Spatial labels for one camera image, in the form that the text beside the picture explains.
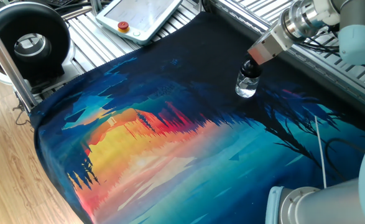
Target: robotic arm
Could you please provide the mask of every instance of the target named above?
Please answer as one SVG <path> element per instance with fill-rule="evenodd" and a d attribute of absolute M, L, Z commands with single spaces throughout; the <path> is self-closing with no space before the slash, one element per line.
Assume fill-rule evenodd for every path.
<path fill-rule="evenodd" d="M 313 37 L 324 26 L 340 24 L 340 56 L 365 64 L 365 0 L 298 0 L 248 50 L 261 65 Z"/>

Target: black fabric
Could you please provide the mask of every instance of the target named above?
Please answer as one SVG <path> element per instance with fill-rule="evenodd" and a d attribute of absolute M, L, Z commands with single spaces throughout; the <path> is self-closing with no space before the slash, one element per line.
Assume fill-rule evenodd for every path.
<path fill-rule="evenodd" d="M 239 97 L 234 89 L 236 77 L 246 50 L 252 44 L 253 41 L 219 17 L 203 12 L 168 37 L 77 77 L 33 109 L 30 117 L 42 166 L 85 223 L 129 223 L 146 218 L 143 216 L 146 213 L 151 214 L 146 219 L 152 223 L 263 223 L 267 194 L 272 186 L 294 189 L 322 185 L 314 116 L 321 123 L 321 132 L 326 133 L 322 136 L 324 142 L 339 136 L 365 148 L 365 114 L 278 58 L 263 67 L 257 93 L 250 99 Z M 112 181 L 117 183 L 120 177 L 88 173 L 97 166 L 95 161 L 92 167 L 85 165 L 90 160 L 89 154 L 96 153 L 90 151 L 90 146 L 97 144 L 93 143 L 95 132 L 108 122 L 109 117 L 117 119 L 116 115 L 131 109 L 163 120 L 168 124 L 164 129 L 176 127 L 170 133 L 196 136 L 198 128 L 205 128 L 209 123 L 214 124 L 216 130 L 226 128 L 221 135 L 208 138 L 214 146 L 205 149 L 204 153 L 199 153 L 204 150 L 202 148 L 193 152 L 186 149 L 178 158 L 194 157 L 187 167 L 200 168 L 226 161 L 228 166 L 218 167 L 217 174 L 205 183 L 230 184 L 231 187 L 201 189 L 203 194 L 214 195 L 200 206 L 196 203 L 185 206 L 176 198 L 167 204 L 172 213 L 153 212 L 151 208 L 157 205 L 157 199 L 138 201 L 136 198 L 121 212 L 118 212 L 118 206 L 104 208 L 103 212 L 98 210 L 101 200 L 108 200 L 99 200 L 98 191 L 107 192 L 107 186 Z M 99 113 L 92 118 L 91 114 Z M 162 122 L 155 125 L 142 114 L 137 116 L 139 119 L 135 123 L 144 123 L 145 131 L 152 133 L 153 138 L 163 130 L 156 126 Z M 254 134 L 245 134 L 252 130 L 255 130 Z M 240 149 L 241 146 L 232 145 L 227 149 L 222 145 L 224 141 L 237 139 L 249 144 L 258 138 L 257 134 L 265 136 L 260 140 L 266 146 L 254 148 L 258 151 L 250 154 L 252 157 L 245 151 L 249 147 Z M 128 146 L 127 151 L 144 150 L 134 141 Z M 346 146 L 333 146 L 333 149 L 334 165 L 347 179 L 357 177 L 363 155 L 347 150 Z M 212 161 L 223 153 L 226 153 L 224 158 Z M 297 156 L 304 159 L 296 162 Z M 248 167 L 241 171 L 239 167 L 245 160 Z M 342 181 L 328 165 L 326 169 L 329 185 Z M 74 179 L 75 174 L 89 179 Z M 241 178 L 244 175 L 251 179 Z M 177 183 L 173 186 L 176 190 L 180 190 L 178 183 L 191 184 L 189 187 L 195 188 L 205 181 L 202 179 L 191 183 L 175 176 L 168 184 Z M 168 187 L 161 185 L 156 193 L 163 197 L 168 194 Z M 86 190 L 89 196 L 83 198 L 80 194 L 79 197 L 75 193 L 79 190 Z"/>

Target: black cable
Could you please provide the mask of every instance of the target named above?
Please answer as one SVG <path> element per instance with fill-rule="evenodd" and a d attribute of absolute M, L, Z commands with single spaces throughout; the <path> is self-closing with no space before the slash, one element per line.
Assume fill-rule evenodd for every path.
<path fill-rule="evenodd" d="M 101 1 L 102 6 L 108 5 L 109 3 L 110 3 L 110 1 Z M 59 7 L 59 8 L 56 8 L 54 10 L 57 11 L 57 12 L 60 12 L 60 11 L 73 9 L 73 8 L 76 8 L 76 7 L 84 7 L 84 6 L 90 6 L 90 5 L 91 5 L 90 2 L 83 2 L 83 3 L 77 3 L 77 4 L 71 4 L 71 5 L 68 5 L 68 6 Z"/>
<path fill-rule="evenodd" d="M 365 150 L 362 149 L 361 147 L 345 140 L 345 139 L 341 139 L 341 138 L 332 138 L 330 139 L 329 141 L 326 142 L 326 145 L 325 145 L 325 157 L 326 157 L 326 160 L 327 162 L 329 163 L 330 167 L 337 173 L 337 175 L 343 180 L 343 181 L 346 181 L 346 178 L 338 171 L 338 169 L 334 166 L 334 163 L 332 163 L 330 157 L 329 157 L 329 153 L 328 153 L 328 150 L 330 148 L 330 144 L 335 142 L 335 141 L 338 141 L 338 142 L 342 142 L 342 143 L 345 143 L 346 145 L 348 146 L 351 146 L 353 149 L 361 152 L 361 153 L 365 153 Z"/>
<path fill-rule="evenodd" d="M 211 6 L 208 6 L 207 3 L 208 3 L 208 0 L 201 0 L 201 6 L 205 10 L 205 12 L 213 13 L 213 11 L 211 10 Z"/>
<path fill-rule="evenodd" d="M 335 51 L 333 51 L 333 50 L 330 50 L 329 49 L 329 47 L 327 47 L 327 46 L 324 46 L 324 45 L 322 45 L 321 43 L 319 43 L 319 42 L 317 42 L 316 40 L 314 40 L 314 39 L 312 39 L 312 38 L 309 38 L 310 40 L 312 40 L 314 43 L 316 43 L 316 44 L 318 44 L 320 47 L 323 47 L 328 53 L 331 53 L 331 54 L 333 54 L 333 55 L 335 55 L 335 56 L 337 56 L 337 57 L 340 57 L 340 55 L 339 54 L 337 54 Z"/>

